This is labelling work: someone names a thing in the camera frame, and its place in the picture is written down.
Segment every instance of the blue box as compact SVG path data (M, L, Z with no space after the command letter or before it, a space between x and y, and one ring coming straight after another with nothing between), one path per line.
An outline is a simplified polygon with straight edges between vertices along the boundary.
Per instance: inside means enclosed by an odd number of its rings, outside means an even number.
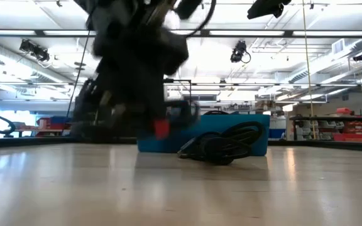
M216 131L224 132L231 126L235 126L242 122L256 121L260 122L265 127L265 132L252 145L253 156L264 156L268 149L268 136L270 116L267 115L209 115L201 116L200 121L189 129L172 133L170 137L157 141L155 137L144 139L138 138L138 149L141 152L154 153L176 153L190 139L197 137L205 132Z

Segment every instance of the ceiling pipe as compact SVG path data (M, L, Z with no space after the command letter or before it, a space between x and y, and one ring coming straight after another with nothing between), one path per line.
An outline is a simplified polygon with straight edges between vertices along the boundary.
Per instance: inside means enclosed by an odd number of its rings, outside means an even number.
M37 63L17 54L14 53L11 50L7 50L6 48L3 48L0 46L0 55L10 58L12 60L17 60L18 63L21 63L24 66L30 67L35 72L38 72L39 74L45 76L46 78L49 78L50 80L55 80L56 82L73 82L71 79L68 79L67 77L60 75L58 73L53 72L50 69L43 68L39 66Z

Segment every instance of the black cable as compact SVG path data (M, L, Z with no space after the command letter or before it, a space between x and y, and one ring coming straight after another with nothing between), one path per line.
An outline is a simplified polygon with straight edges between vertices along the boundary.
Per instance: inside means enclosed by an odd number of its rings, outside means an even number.
M202 30L209 23L209 21L212 19L212 16L214 14L214 9L216 8L216 4L217 4L217 1L212 0L211 8L209 9L209 12L207 13L205 20L203 20L203 22L191 34L188 34L187 38L190 38L192 35L196 34L196 32Z
M248 54L248 56L250 56L250 60L248 60L248 62L244 62L243 59L241 59L241 62L243 62L244 64L247 64L247 63L251 62L252 57L251 57L250 53L248 53L247 51L245 51L245 52L246 52L246 54Z
M251 155L251 145L265 132L259 122L243 122L223 133L206 132L191 139L178 152L179 158L227 165L235 159Z
M80 66L83 65L83 60L84 60L84 58L85 58L85 53L86 53L87 42L89 41L89 36L90 36L90 34L91 34L91 31L89 30L89 32L87 33L87 38L86 38L86 42L85 42L85 48L83 49L83 54L82 54L82 59L81 59L81 61L80 61ZM75 89L76 89L76 86L77 86L77 84L78 84L78 80L79 80L79 76L80 76L80 72L81 72L80 68L81 68L81 67L79 67L79 69L78 69L78 75L76 76L76 81L75 81L75 85L74 85L74 91L72 92L72 95L70 96L70 101L69 101L67 116L66 116L66 118L65 118L65 121L63 122L63 123L64 123L64 127L62 128L61 135L63 135L63 131L65 130L65 123L67 123L68 116L69 116L70 106L71 106L72 100L74 99Z
M204 114L204 116L210 116L210 115L228 115L228 113L222 110L210 110Z

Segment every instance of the red object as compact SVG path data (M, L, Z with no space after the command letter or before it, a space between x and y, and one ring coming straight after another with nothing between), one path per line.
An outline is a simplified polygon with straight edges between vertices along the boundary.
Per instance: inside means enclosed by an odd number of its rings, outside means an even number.
M362 142L362 134L333 134L333 140Z
M337 113L337 114L347 114L347 115L350 115L351 110L348 109L347 107L342 107L342 108L338 108L338 109L336 110L336 113Z
M165 139L170 133L170 123L166 119L156 120L154 122L155 134L157 139Z

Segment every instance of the rope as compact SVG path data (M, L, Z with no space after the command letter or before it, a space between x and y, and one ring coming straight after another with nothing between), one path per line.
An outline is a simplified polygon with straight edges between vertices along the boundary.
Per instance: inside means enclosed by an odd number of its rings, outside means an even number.
M86 53L87 42L89 41L90 34L91 34L91 31L89 30L89 32L87 33L87 38L86 38L86 42L85 42L85 48L83 49L82 59L81 59L81 61L80 61L80 66L79 66L79 69L78 69L78 75L76 76L76 81L75 81L75 85L74 85L74 91L72 91L72 95L70 96L70 101L69 101L69 105L68 105L67 116L66 116L66 118L65 118L64 125L65 125L65 123L67 123L67 120L68 120L70 106L71 106L72 100L74 99L75 89L76 89L76 86L77 86L77 84L78 84L79 75L80 75L80 68L81 68L82 65L83 65L83 60L84 60L84 58L85 58L85 53ZM63 131L64 131L64 130L65 130L65 126L62 128L61 135L63 135Z
M304 39L305 39L305 54L307 57L307 69L308 69L308 93L310 97L310 103L311 103L311 116L314 116L314 106L312 104L312 94L311 94L311 73L309 70L309 56L308 56L308 40L307 40L307 21L305 19L305 3L304 0L302 0L302 14L304 16ZM317 139L316 133L315 133L315 124L314 121L312 121L312 132L314 133L314 139Z

